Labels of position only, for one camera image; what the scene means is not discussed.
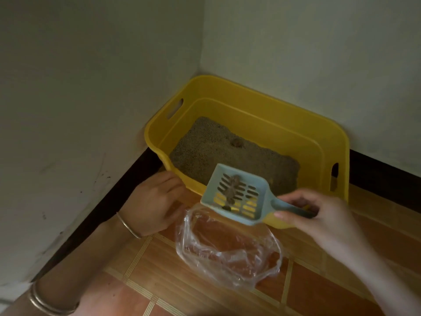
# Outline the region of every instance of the bracelet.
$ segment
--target bracelet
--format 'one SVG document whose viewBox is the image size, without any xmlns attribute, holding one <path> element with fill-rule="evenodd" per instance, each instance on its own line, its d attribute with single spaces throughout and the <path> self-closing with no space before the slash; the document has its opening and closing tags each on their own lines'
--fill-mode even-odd
<svg viewBox="0 0 421 316">
<path fill-rule="evenodd" d="M 120 214 L 118 212 L 115 213 L 117 215 L 117 217 L 119 218 L 119 220 L 121 221 L 121 223 L 124 224 L 125 227 L 127 227 L 127 229 L 130 231 L 130 233 L 132 233 L 134 235 L 134 237 L 136 237 L 137 239 L 141 239 L 142 237 L 137 235 L 130 227 L 129 225 L 126 224 L 125 221 L 123 221 L 123 219 L 121 218 Z"/>
<path fill-rule="evenodd" d="M 78 308 L 79 303 L 77 303 L 72 309 L 58 309 L 50 306 L 44 302 L 38 295 L 37 292 L 37 282 L 32 283 L 28 291 L 29 301 L 38 308 L 41 312 L 49 316 L 67 316 L 75 312 Z"/>
</svg>

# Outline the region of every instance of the plastic bag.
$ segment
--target plastic bag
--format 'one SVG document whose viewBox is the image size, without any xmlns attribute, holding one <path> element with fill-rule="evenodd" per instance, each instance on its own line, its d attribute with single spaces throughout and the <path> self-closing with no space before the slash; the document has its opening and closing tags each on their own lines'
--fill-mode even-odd
<svg viewBox="0 0 421 316">
<path fill-rule="evenodd" d="M 201 204 L 178 226 L 176 249 L 190 268 L 231 289 L 253 289 L 282 263 L 282 246 L 265 224 L 246 226 Z"/>
</svg>

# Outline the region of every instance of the person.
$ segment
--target person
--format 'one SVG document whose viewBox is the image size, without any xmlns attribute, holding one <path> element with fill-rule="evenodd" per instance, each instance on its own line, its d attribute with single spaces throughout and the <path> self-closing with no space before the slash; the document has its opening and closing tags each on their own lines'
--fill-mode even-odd
<svg viewBox="0 0 421 316">
<path fill-rule="evenodd" d="M 70 313 L 95 275 L 124 244 L 135 235 L 148 236 L 167 228 L 181 215 L 183 205 L 173 212 L 169 209 L 185 191 L 182 181 L 169 171 L 142 182 L 119 214 L 100 224 L 79 247 L 36 282 L 35 294 L 30 289 L 3 316 L 42 316 L 46 314 L 42 311 L 45 306 L 51 315 Z M 308 189 L 298 189 L 279 198 L 317 212 L 313 219 L 290 212 L 276 212 L 275 216 L 313 237 L 329 255 L 354 272 L 386 315 L 421 315 L 419 298 L 369 245 L 344 201 Z M 34 295 L 44 305 L 35 307 L 40 301 L 35 299 L 33 303 L 30 298 L 34 300 Z"/>
</svg>

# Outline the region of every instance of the blue litter scoop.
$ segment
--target blue litter scoop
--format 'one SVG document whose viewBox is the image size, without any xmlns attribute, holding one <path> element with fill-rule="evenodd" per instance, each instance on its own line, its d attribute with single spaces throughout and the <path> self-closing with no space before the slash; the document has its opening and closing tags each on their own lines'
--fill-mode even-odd
<svg viewBox="0 0 421 316">
<path fill-rule="evenodd" d="M 276 198 L 269 183 L 260 176 L 218 164 L 200 203 L 234 221 L 255 225 L 267 214 L 288 211 L 313 218 L 316 214 Z"/>
</svg>

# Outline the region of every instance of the black baseboard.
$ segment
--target black baseboard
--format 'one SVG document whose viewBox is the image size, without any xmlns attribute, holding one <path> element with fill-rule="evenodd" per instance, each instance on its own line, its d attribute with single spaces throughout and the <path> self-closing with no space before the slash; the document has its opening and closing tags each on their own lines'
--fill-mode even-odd
<svg viewBox="0 0 421 316">
<path fill-rule="evenodd" d="M 102 222 L 110 219 L 123 206 L 136 186 L 158 172 L 161 160 L 149 148 L 137 159 L 107 195 L 89 213 L 32 281 L 41 278 L 78 247 Z"/>
<path fill-rule="evenodd" d="M 421 213 L 421 177 L 350 150 L 350 184 Z"/>
<path fill-rule="evenodd" d="M 53 255 L 34 280 L 42 277 L 78 247 L 100 223 L 111 218 L 123 206 L 134 188 L 156 173 L 161 166 L 161 160 L 148 148 Z M 420 177 L 353 150 L 350 150 L 350 183 L 421 213 L 421 204 L 417 198 L 421 196 Z"/>
</svg>

